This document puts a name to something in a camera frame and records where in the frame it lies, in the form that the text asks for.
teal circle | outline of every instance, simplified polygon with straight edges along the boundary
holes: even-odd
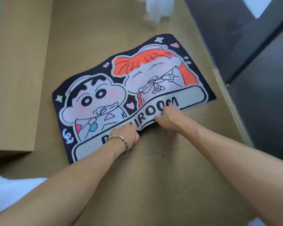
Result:
[[[97,123],[93,123],[91,126],[90,126],[90,131],[91,132],[94,132],[95,130],[97,129]]]

wooden floor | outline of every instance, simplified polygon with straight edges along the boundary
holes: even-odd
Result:
[[[0,175],[49,177],[66,167],[52,92],[68,77],[162,33],[184,46],[217,96],[185,114],[242,142],[184,1],[175,0],[173,15],[159,26],[147,19],[143,0],[54,1],[35,150],[0,166]],[[186,139],[154,124],[142,131],[125,159],[114,163],[75,225],[238,226],[252,217],[243,198]]]

black hair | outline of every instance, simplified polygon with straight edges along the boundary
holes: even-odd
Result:
[[[98,76],[95,76],[95,77],[88,78],[85,81],[81,82],[76,88],[74,88],[73,91],[71,91],[71,93],[68,97],[68,100],[67,100],[67,107],[72,106],[72,99],[76,98],[81,90],[86,90],[87,86],[85,86],[84,84],[86,82],[91,81],[91,80],[92,80],[91,85],[94,86],[97,83],[98,80],[105,81],[106,77],[102,76],[102,75],[98,75]]]

person's right arm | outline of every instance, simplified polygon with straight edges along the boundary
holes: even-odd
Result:
[[[282,160],[204,128],[173,105],[155,120],[187,138],[268,225],[283,225]]]

cartoon face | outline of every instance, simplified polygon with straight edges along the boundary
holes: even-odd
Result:
[[[170,58],[162,56],[149,63],[142,63],[139,68],[128,73],[125,86],[131,93],[146,92],[151,88],[154,81],[163,81],[163,79],[160,79],[163,75],[181,64],[181,59],[177,56]]]
[[[103,75],[84,77],[72,88],[67,107],[61,114],[68,124],[107,114],[120,106],[126,98],[125,89],[113,85],[111,80]]]

